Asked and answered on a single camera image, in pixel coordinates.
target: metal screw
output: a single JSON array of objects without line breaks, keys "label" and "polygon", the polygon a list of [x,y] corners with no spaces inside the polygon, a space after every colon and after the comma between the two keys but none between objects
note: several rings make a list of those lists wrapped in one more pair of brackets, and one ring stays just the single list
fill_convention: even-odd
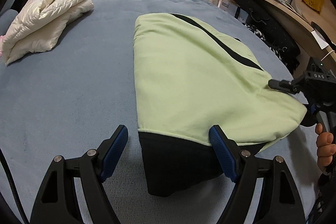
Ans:
[{"label": "metal screw", "polygon": [[275,160],[276,160],[277,162],[279,162],[279,163],[284,162],[284,159],[283,159],[283,157],[281,157],[281,156],[276,156],[276,157],[275,157]]},{"label": "metal screw", "polygon": [[251,153],[247,150],[242,150],[240,153],[243,157],[246,157],[246,158],[251,156]]},{"label": "metal screw", "polygon": [[59,162],[59,161],[61,161],[62,160],[62,156],[60,156],[60,155],[58,155],[58,156],[56,156],[55,158],[54,158],[54,161],[55,162]]},{"label": "metal screw", "polygon": [[94,156],[96,153],[97,153],[97,151],[96,151],[95,149],[90,149],[90,150],[87,152],[87,155],[88,155],[88,156]]}]

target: blue textured pad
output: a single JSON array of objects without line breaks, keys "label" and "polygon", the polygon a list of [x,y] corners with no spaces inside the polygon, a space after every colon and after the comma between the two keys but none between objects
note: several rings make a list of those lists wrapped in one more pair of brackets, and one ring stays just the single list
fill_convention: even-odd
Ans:
[{"label": "blue textured pad", "polygon": [[237,182],[239,175],[236,172],[236,162],[225,142],[221,138],[215,126],[209,130],[210,143],[215,150],[218,161],[223,169],[224,175]]},{"label": "blue textured pad", "polygon": [[113,175],[113,172],[117,166],[122,152],[126,146],[128,140],[128,130],[127,127],[123,127],[119,132],[115,141],[111,145],[109,151],[102,162],[102,172],[100,174],[100,181],[104,182],[107,178]]}]

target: green fabric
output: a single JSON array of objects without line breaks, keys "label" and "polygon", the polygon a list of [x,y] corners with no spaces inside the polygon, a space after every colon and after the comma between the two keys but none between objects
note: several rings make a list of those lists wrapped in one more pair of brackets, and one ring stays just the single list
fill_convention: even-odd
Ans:
[{"label": "green fabric", "polygon": [[[243,43],[190,18],[258,64]],[[296,99],[268,87],[266,71],[237,62],[204,31],[170,14],[137,18],[134,77],[141,132],[210,145],[209,129],[219,124],[239,145],[272,144],[306,113]]]}]

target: human hand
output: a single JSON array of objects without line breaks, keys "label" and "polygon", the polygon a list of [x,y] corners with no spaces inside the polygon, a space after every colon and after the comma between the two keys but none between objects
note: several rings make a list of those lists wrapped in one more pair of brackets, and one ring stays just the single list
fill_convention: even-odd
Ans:
[{"label": "human hand", "polygon": [[317,165],[323,172],[326,169],[336,152],[336,144],[332,144],[334,136],[329,132],[322,132],[322,124],[318,123],[315,127],[315,132],[318,135],[316,140],[317,146]]}]

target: bed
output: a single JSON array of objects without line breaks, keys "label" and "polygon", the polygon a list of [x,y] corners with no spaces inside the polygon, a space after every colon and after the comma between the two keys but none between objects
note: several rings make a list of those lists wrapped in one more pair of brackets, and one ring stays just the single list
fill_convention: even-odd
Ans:
[{"label": "bed", "polygon": [[[121,223],[215,223],[233,189],[224,175],[168,198],[147,192],[133,72],[133,32],[139,15],[179,13],[238,38],[275,79],[292,76],[275,54],[228,13],[206,0],[92,0],[94,10],[70,24],[50,52],[0,63],[0,144],[28,218],[45,172],[55,155],[78,157],[109,138],[119,124],[129,140],[114,175],[104,183]],[[302,94],[297,99],[304,103]],[[317,194],[320,171],[314,127],[298,127],[259,153],[285,158],[298,187],[305,215]],[[258,179],[245,223],[252,223],[262,181]],[[81,184],[76,189],[83,220],[91,223]],[[0,191],[17,216],[6,176]]]}]

